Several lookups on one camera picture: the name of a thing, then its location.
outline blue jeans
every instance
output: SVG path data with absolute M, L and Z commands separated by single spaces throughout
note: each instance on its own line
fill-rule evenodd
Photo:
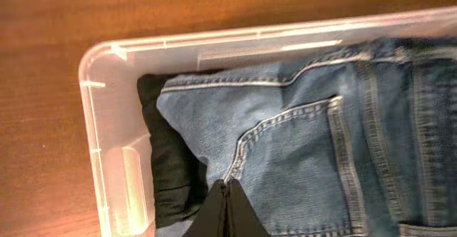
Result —
M 169 80 L 157 106 L 272 236 L 457 236 L 457 40 Z

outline wooden table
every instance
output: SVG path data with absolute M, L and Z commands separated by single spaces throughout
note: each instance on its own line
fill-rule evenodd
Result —
M 99 235 L 78 85 L 100 41 L 457 0 L 0 0 L 0 236 Z

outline folded clothing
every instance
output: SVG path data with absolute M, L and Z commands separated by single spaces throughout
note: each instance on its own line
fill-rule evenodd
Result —
M 457 236 L 456 47 L 378 39 L 182 75 L 157 106 L 272 236 Z
M 161 88 L 172 77 L 147 74 L 137 82 L 143 118 L 151 134 L 157 228 L 192 219 L 208 192 L 206 165 L 156 108 Z

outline waistband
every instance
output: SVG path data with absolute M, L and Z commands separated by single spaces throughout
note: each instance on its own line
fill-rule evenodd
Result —
M 303 73 L 326 66 L 341 65 L 355 61 L 391 62 L 406 64 L 430 59 L 457 60 L 457 38 L 404 38 L 376 39 L 360 44 L 342 46 L 323 54 L 297 60 L 287 74 L 265 74 L 262 69 L 232 69 L 211 75 L 182 75 L 166 82 L 162 93 L 216 87 L 239 86 L 288 86 Z M 271 64 L 280 67 L 281 62 Z

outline stitching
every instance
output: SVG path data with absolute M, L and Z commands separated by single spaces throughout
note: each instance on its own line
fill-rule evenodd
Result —
M 362 91 L 364 127 L 367 135 L 368 149 L 376 167 L 377 174 L 385 186 L 388 209 L 391 215 L 404 218 L 406 211 L 404 201 L 398 192 L 396 170 L 388 159 L 387 140 L 383 136 L 381 122 L 378 115 L 376 77 L 366 63 L 357 65 L 362 82 L 365 83 Z
M 444 226 L 446 224 L 447 214 L 447 196 L 443 194 L 446 191 L 440 181 L 437 181 L 437 175 L 441 171 L 437 165 L 443 165 L 443 156 L 439 151 L 440 143 L 436 138 L 437 124 L 433 119 L 434 109 L 429 104 L 424 103 L 424 99 L 434 100 L 435 86 L 424 85 L 422 82 L 422 68 L 413 67 L 414 76 L 417 84 L 414 86 L 415 94 L 415 123 L 418 132 L 418 149 L 422 158 L 422 192 L 424 198 L 424 221 L 428 226 Z
M 449 90 L 449 115 L 450 115 L 450 127 L 451 127 L 451 148 L 453 151 L 457 151 L 457 66 L 454 66 L 454 75 L 453 78 L 449 81 L 451 85 Z M 450 182 L 457 185 L 457 155 L 454 156 L 452 159 L 448 160 L 448 172 L 452 172 L 449 175 Z M 457 204 L 457 196 L 449 197 L 450 200 Z M 454 217 L 457 215 L 457 211 L 454 209 L 451 211 L 451 214 Z
M 322 113 L 322 111 L 325 109 L 324 105 L 327 104 L 328 101 L 329 100 L 326 99 L 288 109 L 274 117 L 260 121 L 256 126 L 244 133 L 238 140 L 236 145 L 235 158 L 226 175 L 224 176 L 224 181 L 227 182 L 230 177 L 240 180 L 241 172 L 243 171 L 243 167 L 246 162 L 246 147 L 255 141 L 258 141 L 258 137 L 263 131 L 297 117 L 309 116 L 311 119 L 313 119 L 315 116 Z
M 168 91 L 181 91 L 181 90 L 189 90 L 189 89 L 202 89 L 202 88 L 211 88 L 211 87 L 220 87 L 220 86 L 288 86 L 291 85 L 296 79 L 303 74 L 304 72 L 322 67 L 322 66 L 334 66 L 336 64 L 342 64 L 345 62 L 354 62 L 358 60 L 370 60 L 371 55 L 368 53 L 359 53 L 355 56 L 350 57 L 343 57 L 342 59 L 333 59 L 329 61 L 323 61 L 323 59 L 317 59 L 310 61 L 308 64 L 303 65 L 303 67 L 292 73 L 292 75 L 288 78 L 278 79 L 278 78 L 241 78 L 243 81 L 235 82 L 239 79 L 206 79 L 203 81 L 202 84 L 194 84 L 194 85 L 185 85 L 185 86 L 167 86 L 162 88 L 161 93 L 165 93 Z
M 366 236 L 365 233 L 352 233 L 352 228 L 341 228 L 332 231 L 319 231 L 319 232 L 302 232 L 302 231 L 288 231 L 286 233 L 273 233 L 274 237 L 350 237 L 350 236 Z
M 351 225 L 354 227 L 353 233 L 365 234 L 367 227 L 363 194 L 354 165 L 351 144 L 348 141 L 349 132 L 341 115 L 342 102 L 341 96 L 331 100 L 327 111 L 328 121 L 333 136 L 338 173 L 346 195 Z
M 398 228 L 402 237 L 454 237 L 457 234 L 457 227 L 432 228 L 400 224 Z
M 395 49 L 394 53 L 385 54 L 371 54 L 367 51 L 337 51 L 334 54 L 329 54 L 321 59 L 314 59 L 303 65 L 301 69 L 295 71 L 290 77 L 279 79 L 277 77 L 228 77 L 228 78 L 216 78 L 216 79 L 201 79 L 188 80 L 180 83 L 179 80 L 169 80 L 161 90 L 162 93 L 169 91 L 183 91 L 191 89 L 204 89 L 213 87 L 242 87 L 242 86 L 288 86 L 292 84 L 296 79 L 304 72 L 324 66 L 335 66 L 345 62 L 357 62 L 357 61 L 372 61 L 376 62 L 407 62 L 413 59 L 457 59 L 455 55 L 455 48 L 441 47 L 437 50 L 425 50 L 419 52 L 409 52 L 403 47 Z

